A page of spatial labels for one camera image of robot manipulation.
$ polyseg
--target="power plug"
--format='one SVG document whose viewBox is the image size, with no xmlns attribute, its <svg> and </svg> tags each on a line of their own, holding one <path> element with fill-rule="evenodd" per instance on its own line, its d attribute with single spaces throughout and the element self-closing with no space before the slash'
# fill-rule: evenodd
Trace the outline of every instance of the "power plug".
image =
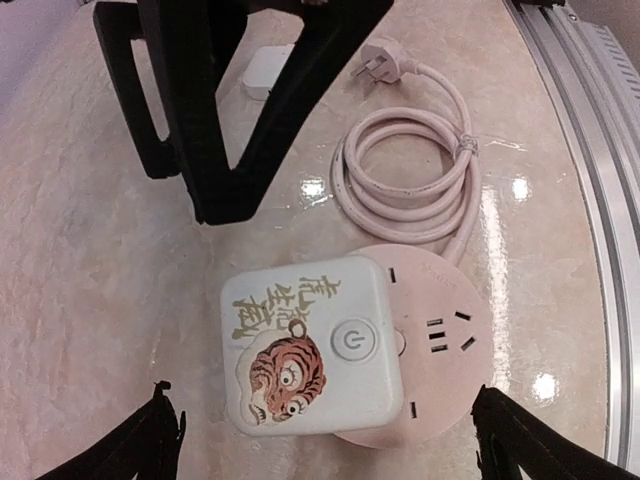
<svg viewBox="0 0 640 480">
<path fill-rule="evenodd" d="M 395 83 L 405 73 L 416 73 L 417 61 L 391 37 L 375 37 L 360 50 L 362 66 L 354 76 L 368 75 L 373 82 Z"/>
</svg>

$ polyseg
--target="tiger sticker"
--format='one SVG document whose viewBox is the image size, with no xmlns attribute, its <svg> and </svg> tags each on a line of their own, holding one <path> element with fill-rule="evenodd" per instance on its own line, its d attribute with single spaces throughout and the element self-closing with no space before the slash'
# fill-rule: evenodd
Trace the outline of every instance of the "tiger sticker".
<svg viewBox="0 0 640 480">
<path fill-rule="evenodd" d="M 236 366 L 241 414 L 251 426 L 277 425 L 304 414 L 327 383 L 318 347 L 299 319 L 288 331 L 258 334 Z"/>
</svg>

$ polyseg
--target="electrical outlet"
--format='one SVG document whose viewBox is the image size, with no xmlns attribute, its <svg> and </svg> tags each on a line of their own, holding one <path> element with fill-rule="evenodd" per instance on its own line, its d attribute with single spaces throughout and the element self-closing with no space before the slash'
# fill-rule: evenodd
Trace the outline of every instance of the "electrical outlet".
<svg viewBox="0 0 640 480">
<path fill-rule="evenodd" d="M 469 279 L 441 257 L 405 245 L 354 252 L 388 275 L 394 326 L 402 336 L 405 403 L 390 424 L 338 434 L 373 448 L 424 443 L 452 427 L 491 380 L 491 313 Z"/>
</svg>

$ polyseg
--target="chinese characters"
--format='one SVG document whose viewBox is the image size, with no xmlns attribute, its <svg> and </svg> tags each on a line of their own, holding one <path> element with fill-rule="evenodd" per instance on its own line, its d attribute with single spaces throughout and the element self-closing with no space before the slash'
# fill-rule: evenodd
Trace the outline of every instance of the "chinese characters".
<svg viewBox="0 0 640 480">
<path fill-rule="evenodd" d="M 253 337 L 272 325 L 278 330 L 285 330 L 294 318 L 306 322 L 318 297 L 337 295 L 341 283 L 332 282 L 326 275 L 320 278 L 301 277 L 295 289 L 292 285 L 279 283 L 267 287 L 262 301 L 256 300 L 254 295 L 236 300 L 232 305 L 238 312 L 240 328 L 236 328 L 231 337 L 234 340 Z"/>
</svg>

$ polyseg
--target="beige floor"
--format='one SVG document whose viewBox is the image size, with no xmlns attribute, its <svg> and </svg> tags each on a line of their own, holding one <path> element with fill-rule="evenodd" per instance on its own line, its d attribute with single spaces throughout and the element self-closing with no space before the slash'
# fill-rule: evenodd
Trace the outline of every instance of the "beige floor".
<svg viewBox="0 0 640 480">
<path fill-rule="evenodd" d="M 232 156 L 259 110 L 237 75 L 257 46 L 287 41 L 295 29 L 282 16 L 251 21 L 220 92 Z M 398 0 L 379 32 L 458 85 L 480 135 L 482 210 L 461 268 L 493 310 L 494 384 L 601 453 L 605 338 L 593 245 L 571 159 L 524 43 L 500 0 Z M 142 44 L 137 51 L 150 86 Z M 326 179 L 346 128 L 385 105 L 449 112 L 423 80 L 364 99 L 345 73 L 309 118 L 258 215 L 200 226 L 181 180 L 145 177 L 91 7 L 81 9 L 0 134 L 2 476 L 34 477 L 62 463 L 166 379 L 175 407 L 188 415 L 182 479 L 479 478 L 469 417 L 413 451 L 372 451 L 333 436 L 251 439 L 225 419 L 220 286 L 243 270 L 376 243 L 345 220 Z M 417 140 L 391 141 L 370 168 L 409 185 L 442 168 L 434 155 Z"/>
</svg>

